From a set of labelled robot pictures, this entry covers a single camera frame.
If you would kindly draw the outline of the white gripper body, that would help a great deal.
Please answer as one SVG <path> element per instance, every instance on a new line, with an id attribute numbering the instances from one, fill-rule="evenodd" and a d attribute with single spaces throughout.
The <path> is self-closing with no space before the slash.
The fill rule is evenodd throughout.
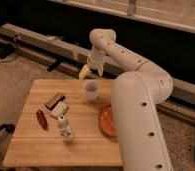
<path id="1" fill-rule="evenodd" d="M 97 70 L 99 67 L 104 66 L 105 53 L 95 47 L 89 53 L 87 64 L 91 69 Z"/>

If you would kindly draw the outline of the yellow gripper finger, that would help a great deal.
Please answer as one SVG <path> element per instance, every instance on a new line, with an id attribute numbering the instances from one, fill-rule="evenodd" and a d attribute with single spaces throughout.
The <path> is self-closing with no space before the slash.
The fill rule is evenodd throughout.
<path id="1" fill-rule="evenodd" d="M 80 80 L 84 79 L 84 78 L 87 77 L 90 73 L 91 73 L 91 69 L 90 69 L 89 65 L 88 65 L 88 64 L 85 64 L 85 65 L 82 67 L 82 69 L 81 69 L 81 71 L 80 71 L 80 73 L 79 73 L 79 79 L 80 79 Z"/>

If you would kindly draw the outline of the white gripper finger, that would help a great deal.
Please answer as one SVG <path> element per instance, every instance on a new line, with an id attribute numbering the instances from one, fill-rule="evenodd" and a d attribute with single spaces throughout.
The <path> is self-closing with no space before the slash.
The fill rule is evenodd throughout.
<path id="1" fill-rule="evenodd" d="M 104 68 L 101 66 L 101 67 L 99 67 L 99 68 L 97 69 L 97 71 L 98 71 L 98 75 L 99 75 L 99 76 L 102 76 L 102 75 L 103 75 Z"/>

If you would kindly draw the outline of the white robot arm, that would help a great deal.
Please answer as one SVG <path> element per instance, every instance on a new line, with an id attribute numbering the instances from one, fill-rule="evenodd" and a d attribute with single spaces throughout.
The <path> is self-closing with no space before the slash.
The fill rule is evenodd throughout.
<path id="1" fill-rule="evenodd" d="M 124 171 L 174 171 L 156 106 L 171 95 L 170 74 L 149 59 L 119 45 L 112 29 L 89 34 L 92 49 L 79 77 L 103 73 L 111 57 L 124 72 L 113 80 L 111 105 Z"/>

